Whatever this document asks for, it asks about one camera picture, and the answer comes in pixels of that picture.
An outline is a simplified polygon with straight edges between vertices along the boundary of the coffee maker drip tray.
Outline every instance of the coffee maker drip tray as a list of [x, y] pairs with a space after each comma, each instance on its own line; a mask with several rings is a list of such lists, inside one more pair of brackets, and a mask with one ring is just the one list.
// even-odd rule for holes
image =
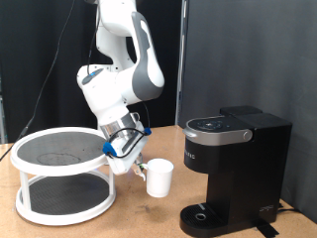
[[191, 236], [218, 236], [226, 233], [227, 225], [207, 203], [187, 206], [180, 213], [180, 228]]

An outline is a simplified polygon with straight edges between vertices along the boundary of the power cord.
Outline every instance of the power cord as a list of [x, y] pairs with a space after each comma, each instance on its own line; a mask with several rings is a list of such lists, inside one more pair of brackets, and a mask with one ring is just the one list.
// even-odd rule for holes
[[40, 95], [39, 95], [39, 97], [38, 97], [38, 100], [37, 100], [37, 103], [36, 103], [36, 106], [35, 106], [35, 109], [34, 109], [33, 116], [32, 116], [32, 118], [31, 118], [31, 120], [28, 122], [27, 126], [22, 130], [22, 132], [20, 133], [20, 135], [19, 135], [18, 139], [15, 141], [15, 143], [13, 143], [13, 145], [12, 145], [12, 146], [6, 151], [6, 153], [1, 157], [0, 162], [1, 162], [1, 161], [3, 160], [3, 158], [5, 158], [5, 156], [11, 151], [12, 147], [17, 143], [17, 141], [19, 141], [22, 137], [24, 137], [24, 136], [27, 134], [27, 132], [28, 132], [28, 130], [29, 130], [29, 128], [30, 128], [30, 126], [31, 126], [31, 124], [32, 124], [32, 122], [33, 122], [33, 120], [34, 120], [34, 118], [36, 117], [36, 113], [37, 113], [38, 105], [39, 105], [39, 102], [40, 102], [40, 99], [41, 99], [41, 96], [42, 96], [42, 92], [43, 92], [43, 90], [44, 90], [44, 88], [45, 88], [45, 86], [46, 86], [46, 84], [47, 84], [47, 82], [48, 82], [48, 79], [49, 79], [49, 77], [50, 77], [50, 75], [51, 75], [51, 73], [52, 73], [52, 71], [53, 71], [53, 67], [54, 67], [54, 65], [55, 65], [55, 63], [56, 63], [57, 56], [58, 56], [58, 52], [59, 52], [59, 46], [60, 46], [61, 38], [62, 38], [62, 35], [63, 35], [63, 33], [64, 33], [64, 30], [66, 29], [66, 26], [67, 26], [67, 24], [68, 24], [69, 18], [70, 18], [70, 16], [71, 16], [74, 3], [75, 3], [75, 0], [72, 1], [71, 7], [70, 7], [70, 11], [69, 11], [68, 16], [67, 16], [67, 20], [66, 20], [66, 22], [65, 22], [65, 24], [63, 25], [63, 28], [62, 28], [62, 30], [61, 30], [61, 33], [60, 33], [60, 36], [59, 36], [59, 39], [58, 39], [58, 43], [57, 43], [57, 50], [56, 50], [56, 53], [55, 53], [55, 56], [54, 56], [54, 59], [53, 59], [53, 63], [52, 63], [52, 65], [51, 65], [50, 71], [49, 71], [49, 73], [48, 73], [48, 75], [47, 75], [47, 77], [46, 77], [46, 80], [44, 81], [44, 83], [43, 83], [43, 85], [42, 85], [42, 88], [41, 88], [41, 91], [40, 91]]
[[293, 211], [293, 212], [299, 212], [299, 213], [301, 213], [300, 210], [298, 210], [298, 209], [289, 208], [289, 209], [280, 209], [280, 210], [277, 211], [277, 214], [279, 214], [279, 213], [281, 213], [281, 212], [284, 212], [284, 211]]
[[95, 41], [95, 38], [96, 38], [96, 35], [97, 35], [97, 31], [98, 31], [98, 28], [99, 28], [99, 22], [100, 22], [100, 4], [99, 4], [99, 1], [98, 1], [98, 4], [97, 4], [97, 10], [98, 10], [98, 20], [97, 20], [97, 26], [96, 26], [96, 29], [95, 29], [95, 32], [93, 34], [93, 37], [91, 39], [91, 43], [90, 43], [90, 49], [89, 49], [89, 56], [88, 56], [88, 63], [87, 63], [87, 74], [89, 75], [89, 65], [90, 65], [90, 59], [91, 59], [91, 53], [92, 53], [92, 46], [93, 46], [93, 43]]
[[150, 115], [149, 115], [149, 110], [148, 110], [147, 104], [144, 101], [142, 103], [143, 103], [143, 105], [145, 106], [145, 108], [147, 110], [148, 126], [149, 126], [149, 128], [151, 128], [151, 126], [150, 126]]

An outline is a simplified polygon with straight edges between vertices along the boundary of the black cable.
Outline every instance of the black cable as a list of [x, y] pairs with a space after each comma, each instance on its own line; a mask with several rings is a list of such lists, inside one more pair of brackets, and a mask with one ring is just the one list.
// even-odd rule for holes
[[146, 107], [146, 110], [147, 110], [147, 115], [148, 115], [148, 125], [149, 125], [149, 128], [150, 127], [150, 116], [149, 116], [149, 110], [148, 110], [148, 107], [147, 107], [147, 104], [143, 101], [143, 105]]
[[58, 43], [57, 43], [57, 50], [56, 50], [56, 53], [55, 53], [55, 56], [54, 56], [54, 59], [53, 59], [53, 63], [51, 65], [50, 71], [49, 71], [49, 73], [48, 73], [48, 75], [46, 77], [46, 80], [44, 81], [44, 83], [42, 85], [42, 88], [41, 88], [41, 91], [40, 91], [40, 95], [38, 97], [38, 100], [37, 100], [37, 103], [36, 103], [36, 106], [35, 106], [35, 109], [34, 109], [34, 112], [33, 112], [33, 116], [31, 118], [31, 120], [28, 122], [27, 126], [22, 130], [22, 132], [20, 133], [20, 135], [19, 135], [18, 139], [15, 141], [15, 143], [13, 143], [13, 145], [8, 149], [8, 151], [6, 151], [6, 153], [1, 157], [0, 162], [11, 151], [12, 147], [14, 146], [14, 144], [16, 144], [17, 141], [19, 141], [22, 137], [24, 137], [27, 134], [27, 132], [29, 130], [29, 127], [31, 126], [34, 118], [36, 117], [36, 113], [37, 113], [38, 105], [39, 105], [39, 102], [40, 102], [40, 99], [41, 99], [41, 96], [42, 96], [42, 92], [43, 92], [43, 90], [44, 90], [44, 88], [45, 88], [45, 86], [46, 86], [46, 84], [48, 82], [48, 79], [49, 79], [49, 77], [50, 77], [50, 75], [51, 75], [51, 73], [53, 71], [53, 67], [54, 67], [54, 65], [56, 63], [58, 52], [59, 52], [59, 46], [60, 46], [61, 38], [62, 38], [64, 30], [66, 29], [66, 26], [68, 24], [68, 21], [69, 21], [70, 15], [72, 13], [72, 9], [73, 9], [74, 4], [75, 4], [75, 0], [72, 1], [71, 8], [70, 8], [69, 14], [67, 16], [67, 20], [66, 20], [66, 22], [63, 25], [63, 28], [61, 30], [61, 33], [60, 33], [60, 36], [59, 36], [59, 39], [58, 39]]
[[95, 38], [96, 38], [96, 35], [97, 35], [97, 31], [98, 31], [98, 28], [99, 28], [99, 22], [100, 22], [100, 9], [99, 9], [99, 1], [98, 1], [98, 4], [97, 4], [97, 10], [98, 10], [98, 20], [97, 20], [97, 26], [96, 26], [96, 29], [95, 29], [95, 32], [93, 34], [93, 37], [91, 39], [91, 43], [90, 43], [90, 49], [89, 49], [89, 56], [88, 56], [88, 63], [87, 63], [87, 74], [89, 75], [89, 65], [90, 65], [90, 58], [91, 58], [91, 53], [92, 53], [92, 46], [93, 46], [93, 43], [95, 41]]
[[284, 211], [293, 211], [293, 212], [299, 212], [299, 213], [301, 213], [300, 210], [298, 210], [298, 209], [290, 208], [290, 209], [280, 209], [280, 210], [277, 211], [277, 214], [279, 214], [279, 213], [281, 213], [281, 212], [284, 212]]
[[123, 158], [130, 155], [130, 153], [133, 151], [133, 149], [135, 149], [135, 147], [138, 145], [138, 143], [141, 141], [142, 138], [144, 138], [145, 136], [148, 136], [148, 133], [144, 133], [144, 132], [139, 131], [138, 129], [135, 129], [135, 128], [123, 128], [123, 129], [120, 129], [119, 131], [116, 131], [114, 134], [112, 134], [108, 142], [111, 143], [119, 132], [128, 131], [128, 130], [136, 131], [136, 132], [140, 133], [142, 136], [138, 139], [138, 141], [133, 145], [133, 147], [130, 149], [130, 151], [126, 155], [121, 156], [121, 157], [117, 157], [117, 156], [112, 155], [110, 152], [108, 152], [107, 156], [109, 156], [110, 158], [123, 159]]

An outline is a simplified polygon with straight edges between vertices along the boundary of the coffee maker control panel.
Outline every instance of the coffee maker control panel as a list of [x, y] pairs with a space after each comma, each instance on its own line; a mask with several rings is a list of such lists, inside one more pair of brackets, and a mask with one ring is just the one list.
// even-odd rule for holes
[[252, 140], [253, 127], [234, 117], [210, 117], [187, 122], [183, 133], [196, 144], [222, 146]]

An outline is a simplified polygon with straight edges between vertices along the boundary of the wooden table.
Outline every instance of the wooden table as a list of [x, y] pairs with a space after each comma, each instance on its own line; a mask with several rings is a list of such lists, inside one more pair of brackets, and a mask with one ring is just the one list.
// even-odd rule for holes
[[[20, 188], [19, 171], [7, 156], [0, 164], [0, 237], [188, 237], [179, 228], [179, 212], [187, 205], [204, 202], [207, 175], [188, 169], [183, 163], [185, 137], [178, 126], [153, 129], [143, 149], [144, 162], [165, 158], [173, 162], [174, 171], [170, 193], [164, 198], [147, 194], [146, 183], [132, 171], [116, 177], [117, 197], [100, 216], [76, 225], [50, 227], [22, 219], [15, 209]], [[10, 145], [1, 145], [1, 155]], [[100, 171], [108, 173], [106, 166]], [[290, 207], [281, 202], [285, 208]], [[316, 238], [317, 226], [300, 213], [283, 212], [272, 226], [278, 238]], [[256, 228], [228, 235], [224, 238], [263, 238]]]

